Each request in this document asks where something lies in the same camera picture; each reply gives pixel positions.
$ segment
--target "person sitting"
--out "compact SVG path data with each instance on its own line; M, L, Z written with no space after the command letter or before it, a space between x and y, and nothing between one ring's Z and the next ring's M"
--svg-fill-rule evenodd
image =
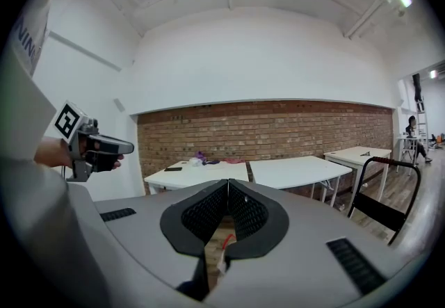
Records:
M416 129L416 117L410 116L409 118L409 125L406 127L405 131L408 136L416 136L415 129ZM420 143L420 141L417 141L417 151L416 151L416 158L419 157L419 153L422 154L422 156L425 158L425 163L430 163L432 159L426 156L425 147Z

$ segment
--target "white table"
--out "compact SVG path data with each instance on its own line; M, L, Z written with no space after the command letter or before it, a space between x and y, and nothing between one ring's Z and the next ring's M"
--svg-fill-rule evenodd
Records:
M230 164L221 161L216 165L193 167L188 161L180 161L170 167L182 167L182 170L172 172L162 170L144 178L144 181L148 183L150 194L156 194L160 189L175 191L207 181L218 181L219 179L249 180L245 163Z
M285 189L312 184L311 198L314 196L315 183L321 183L323 195L320 201L325 201L327 188L334 191L330 206L334 205L335 196L339 189L340 177L352 172L350 168L319 159L315 156L251 161L250 167L252 168L254 182L264 186ZM334 188L328 182L330 179L335 179Z
M414 156L412 157L412 164L415 165L416 164L416 160L417 160L417 140L419 139L419 137L417 136L413 136L411 138L408 138L408 135L400 135L397 137L397 142L398 142L398 160L402 161L402 156L403 156L403 151L405 150L405 141L406 140L412 140L412 144L413 144L413 150L414 150Z
M362 156L363 154L369 152L369 156ZM355 175L353 196L350 199L348 211L353 204L354 196L357 192L357 188L360 181L360 176L362 175L363 165L369 160L371 157L383 157L389 158L391 154L390 149L373 149L372 147L351 147L350 149L342 149L339 151L326 152L325 158L328 161L332 161L338 163L340 165L348 166L357 170L357 174ZM380 182L380 189L378 191L377 200L380 201L382 199L383 189L385 188L385 182L387 181L388 175L388 167L389 165L385 165L383 170L382 181Z

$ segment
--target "person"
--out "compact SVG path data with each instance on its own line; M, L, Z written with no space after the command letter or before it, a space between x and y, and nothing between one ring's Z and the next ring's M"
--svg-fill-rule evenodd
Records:
M406 127L405 131L408 136L416 136L415 129L416 129L416 117L411 115L409 120L409 125ZM419 157L419 153L422 154L422 156L425 159L425 163L430 163L432 159L426 156L425 147L420 143L420 141L416 140L417 142L417 151L416 151L416 158Z
M33 76L45 40L45 31L51 0L28 0L11 31L9 44L20 67ZM86 141L80 143L80 152L86 153ZM72 167L66 142L61 138L44 137L38 145L34 161L49 167Z
M417 110L418 112L425 111L425 108L423 107L423 100L422 100L422 88L420 86L420 74L416 73L412 75L412 81L414 83L414 100L417 104Z

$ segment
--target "wooden floor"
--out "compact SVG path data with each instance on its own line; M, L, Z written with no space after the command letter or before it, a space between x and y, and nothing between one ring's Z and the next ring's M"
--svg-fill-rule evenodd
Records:
M420 189L405 226L391 245L406 261L424 250L431 249L445 222L445 149L431 151L429 156L433 159L431 164L425 164L423 158L419 159L422 175ZM362 193L376 198L381 176L372 179L368 187L362 189ZM390 168L382 203L399 211L406 211L412 198L415 181L414 171L409 176L406 168L400 168L398 173L395 168ZM342 195L338 198L338 202L344 203L347 208L350 197L350 193ZM354 212L352 220L385 243L388 243L394 234L393 231L359 211ZM211 289L216 285L219 273L216 266L223 253L224 240L229 234L235 234L234 226L229 218L225 218L205 248Z

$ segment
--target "red wire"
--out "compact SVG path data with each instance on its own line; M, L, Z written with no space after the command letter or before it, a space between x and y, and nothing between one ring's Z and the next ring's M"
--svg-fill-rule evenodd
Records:
M233 234L229 234L229 236L225 239L225 241L224 241L224 243L223 243L223 245L222 245L222 246L223 246L223 247L222 247L223 250L225 250L225 247L226 247L227 243L229 242L230 238L234 238L234 239L236 240L235 235L233 235Z

